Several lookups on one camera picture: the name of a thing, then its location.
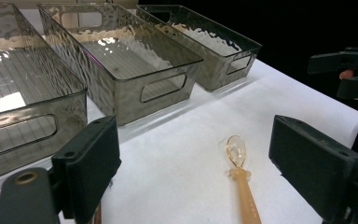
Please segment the smoked clear plastic bin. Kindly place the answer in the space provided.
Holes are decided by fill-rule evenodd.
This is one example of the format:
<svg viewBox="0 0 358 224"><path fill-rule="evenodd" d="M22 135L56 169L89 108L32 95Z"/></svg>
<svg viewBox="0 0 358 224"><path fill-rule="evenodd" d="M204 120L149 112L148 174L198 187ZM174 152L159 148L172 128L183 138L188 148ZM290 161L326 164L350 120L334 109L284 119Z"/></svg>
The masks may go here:
<svg viewBox="0 0 358 224"><path fill-rule="evenodd" d="M262 48L253 39L181 5L139 5L136 14L203 59L196 81L206 91L246 77Z"/></svg>
<svg viewBox="0 0 358 224"><path fill-rule="evenodd" d="M40 4L46 41L119 126L190 97L202 58L116 4Z"/></svg>
<svg viewBox="0 0 358 224"><path fill-rule="evenodd" d="M0 176L54 154L80 132L86 92L18 8L0 2Z"/></svg>

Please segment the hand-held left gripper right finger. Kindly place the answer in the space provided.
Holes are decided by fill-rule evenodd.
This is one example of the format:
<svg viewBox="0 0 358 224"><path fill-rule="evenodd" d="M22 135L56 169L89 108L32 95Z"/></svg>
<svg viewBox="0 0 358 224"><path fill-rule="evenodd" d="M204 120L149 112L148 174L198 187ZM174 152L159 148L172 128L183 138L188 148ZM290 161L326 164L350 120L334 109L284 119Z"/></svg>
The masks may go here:
<svg viewBox="0 0 358 224"><path fill-rule="evenodd" d="M323 221L344 218L358 176L357 152L301 120L277 115L268 157Z"/></svg>

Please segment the white table cover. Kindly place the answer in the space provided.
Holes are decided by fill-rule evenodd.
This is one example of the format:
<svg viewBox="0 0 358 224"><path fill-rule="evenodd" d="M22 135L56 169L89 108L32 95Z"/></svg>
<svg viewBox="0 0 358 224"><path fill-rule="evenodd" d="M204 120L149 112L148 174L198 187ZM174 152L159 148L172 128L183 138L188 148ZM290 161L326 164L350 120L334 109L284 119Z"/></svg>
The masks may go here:
<svg viewBox="0 0 358 224"><path fill-rule="evenodd" d="M225 143L247 146L250 187L263 224L321 224L269 160L275 115L351 147L358 111L260 61L223 89L195 87L189 100L118 130L122 163L102 199L103 224L241 224Z"/></svg>

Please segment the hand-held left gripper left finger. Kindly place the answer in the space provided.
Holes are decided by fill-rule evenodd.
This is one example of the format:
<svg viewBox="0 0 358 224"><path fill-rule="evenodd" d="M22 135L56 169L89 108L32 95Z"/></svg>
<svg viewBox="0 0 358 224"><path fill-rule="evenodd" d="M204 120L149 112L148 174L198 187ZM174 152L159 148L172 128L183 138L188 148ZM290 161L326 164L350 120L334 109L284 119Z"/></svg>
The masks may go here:
<svg viewBox="0 0 358 224"><path fill-rule="evenodd" d="M62 211L76 224L88 224L121 164L115 117L96 119L51 158L63 184Z"/></svg>

